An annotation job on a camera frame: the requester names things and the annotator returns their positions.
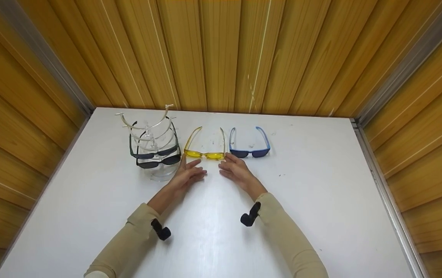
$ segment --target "metal edge trim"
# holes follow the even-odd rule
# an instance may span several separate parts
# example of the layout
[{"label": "metal edge trim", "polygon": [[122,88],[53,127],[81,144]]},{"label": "metal edge trim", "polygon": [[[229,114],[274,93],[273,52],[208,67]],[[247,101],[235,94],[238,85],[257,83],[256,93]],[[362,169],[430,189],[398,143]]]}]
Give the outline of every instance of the metal edge trim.
[{"label": "metal edge trim", "polygon": [[[354,126],[355,121],[351,119],[351,124]],[[371,146],[367,140],[367,137],[364,134],[364,131],[361,127],[354,127],[356,137],[362,148],[365,160],[369,165],[370,173],[376,183],[377,191],[380,195],[380,198],[383,201],[384,207],[387,211],[387,215],[394,227],[396,232],[396,236],[401,244],[403,253],[406,259],[409,262],[410,271],[415,278],[429,278],[429,273],[425,268],[422,258],[418,253],[413,239],[411,238],[410,232],[406,227],[406,224],[403,220],[403,216],[399,208],[396,205],[396,201],[394,200],[394,196],[389,190],[389,185],[380,170],[380,167],[377,163],[374,152],[371,149]]]},{"label": "metal edge trim", "polygon": [[68,70],[66,70],[17,0],[0,0],[0,14],[77,104],[80,111],[85,116],[89,116],[94,110],[94,105],[80,89]]},{"label": "metal edge trim", "polygon": [[362,127],[382,109],[442,43],[442,11],[358,114]]},{"label": "metal edge trim", "polygon": [[41,193],[39,194],[38,198],[36,199],[36,202],[34,202],[34,204],[32,205],[31,210],[29,211],[29,214],[27,215],[27,217],[25,217],[24,222],[20,226],[19,230],[17,231],[17,234],[14,236],[12,242],[10,243],[10,246],[7,248],[7,251],[3,255],[2,259],[0,260],[0,268],[3,265],[3,263],[5,262],[5,259],[8,257],[9,253],[12,251],[13,246],[15,245],[17,240],[19,239],[19,236],[20,236],[22,230],[24,229],[24,227],[27,224],[29,218],[31,217],[31,214],[34,212],[34,208],[39,203],[39,200],[41,200],[41,196],[46,191],[46,188],[48,187],[48,185],[50,185],[50,183],[53,180],[54,176],[56,176],[56,174],[60,171],[60,168],[62,167],[62,165],[64,165],[68,155],[71,153],[73,147],[75,146],[75,143],[79,139],[80,134],[82,134],[82,132],[84,131],[85,127],[87,126],[87,123],[89,123],[90,118],[91,118],[91,116],[88,116],[84,120],[84,122],[80,126],[80,129],[78,130],[77,134],[75,134],[75,137],[73,138],[72,142],[70,143],[70,145],[68,146],[67,150],[65,151],[64,156],[62,157],[62,159],[58,163],[57,167],[55,168],[55,171],[53,171],[53,173],[51,174],[50,178],[46,182],[46,185],[44,185],[43,190],[41,190]]}]

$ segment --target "finger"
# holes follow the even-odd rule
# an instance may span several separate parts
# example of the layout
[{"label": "finger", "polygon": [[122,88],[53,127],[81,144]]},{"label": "finger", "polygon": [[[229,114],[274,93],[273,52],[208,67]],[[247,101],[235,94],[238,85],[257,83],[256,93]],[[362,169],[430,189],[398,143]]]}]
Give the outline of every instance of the finger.
[{"label": "finger", "polygon": [[231,162],[234,162],[235,164],[244,164],[245,162],[243,160],[241,160],[240,158],[234,156],[231,153],[225,153],[224,154],[225,159],[231,160]]},{"label": "finger", "polygon": [[232,171],[232,167],[233,167],[234,165],[235,165],[235,164],[234,164],[233,162],[221,161],[221,162],[219,163],[218,167],[219,167],[220,169],[225,170],[225,171],[233,172],[233,171]]},{"label": "finger", "polygon": [[184,168],[186,162],[187,162],[187,156],[185,154],[182,154],[182,160],[180,161],[180,168]]},{"label": "finger", "polygon": [[198,165],[201,161],[202,161],[201,159],[196,159],[194,161],[188,162],[186,165],[186,169],[192,169],[193,167]]},{"label": "finger", "polygon": [[221,174],[221,176],[224,176],[225,178],[228,178],[231,181],[235,181],[236,180],[236,176],[232,172],[228,172],[228,171],[225,171],[225,170],[220,170],[219,173]]},{"label": "finger", "polygon": [[198,174],[206,174],[207,171],[204,170],[202,167],[194,167],[192,169],[188,169],[186,171],[186,174],[188,178],[191,178],[192,176],[198,175]]},{"label": "finger", "polygon": [[190,183],[196,183],[196,182],[198,182],[198,181],[201,181],[201,180],[204,178],[204,176],[206,176],[206,174],[207,174],[207,173],[197,174],[197,175],[191,177],[191,179],[190,179],[189,182],[190,182]]}]

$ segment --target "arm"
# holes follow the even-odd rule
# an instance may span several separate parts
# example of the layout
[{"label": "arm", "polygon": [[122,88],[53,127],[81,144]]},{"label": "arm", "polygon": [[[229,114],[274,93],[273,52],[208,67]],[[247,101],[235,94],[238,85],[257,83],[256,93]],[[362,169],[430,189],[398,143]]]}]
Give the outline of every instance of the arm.
[{"label": "arm", "polygon": [[141,204],[131,214],[125,226],[92,262],[84,274],[85,278],[119,277],[132,254],[137,250],[147,252],[142,248],[144,243],[151,236],[156,236],[151,221],[159,218],[173,200],[185,194],[194,182],[200,181],[207,174],[202,167],[195,167],[200,161],[186,163],[185,155],[182,156],[175,176],[147,204]]},{"label": "arm", "polygon": [[231,153],[219,164],[221,175],[235,182],[254,202],[260,202],[258,215],[288,264],[294,278],[327,278],[319,256],[297,224],[276,198],[253,176],[245,162]]}]

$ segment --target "beige sleeve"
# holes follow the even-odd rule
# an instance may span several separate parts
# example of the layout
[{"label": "beige sleeve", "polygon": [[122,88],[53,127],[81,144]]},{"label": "beige sleeve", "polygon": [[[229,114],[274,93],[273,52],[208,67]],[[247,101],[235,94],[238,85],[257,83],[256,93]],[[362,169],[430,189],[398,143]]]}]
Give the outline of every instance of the beige sleeve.
[{"label": "beige sleeve", "polygon": [[94,259],[84,276],[93,271],[101,271],[110,278],[119,277],[131,255],[147,252],[140,247],[152,234],[151,221],[154,218],[159,218],[158,213],[147,204],[141,204],[128,218],[125,226]]},{"label": "beige sleeve", "polygon": [[327,278],[327,271],[304,233],[285,212],[278,200],[264,193],[258,215],[288,264],[294,278]]}]

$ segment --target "dark lens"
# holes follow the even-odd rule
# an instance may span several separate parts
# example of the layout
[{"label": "dark lens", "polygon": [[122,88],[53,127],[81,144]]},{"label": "dark lens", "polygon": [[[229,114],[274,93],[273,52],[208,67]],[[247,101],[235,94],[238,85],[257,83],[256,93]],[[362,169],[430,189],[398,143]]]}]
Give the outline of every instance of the dark lens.
[{"label": "dark lens", "polygon": [[253,157],[263,157],[269,152],[268,149],[256,150],[252,153]]},{"label": "dark lens", "polygon": [[234,155],[235,157],[238,158],[244,158],[247,157],[247,155],[249,155],[249,152],[247,152],[246,150],[230,150],[231,154]]},{"label": "dark lens", "polygon": [[133,157],[138,158],[138,159],[152,159],[154,157],[154,153],[134,154]]},{"label": "dark lens", "polygon": [[178,145],[177,145],[177,146],[174,146],[174,147],[171,147],[171,148],[169,148],[169,149],[164,149],[164,150],[158,151],[158,154],[159,154],[160,156],[169,155],[170,153],[173,153],[174,151],[176,151],[177,148],[178,148]]},{"label": "dark lens", "polygon": [[159,162],[157,161],[149,161],[149,162],[142,162],[142,163],[137,163],[137,166],[143,168],[143,169],[151,169],[151,168],[155,168],[158,167]]},{"label": "dark lens", "polygon": [[173,156],[167,157],[163,159],[161,162],[166,165],[173,165],[175,163],[178,163],[180,161],[181,156],[179,154],[175,154]]}]

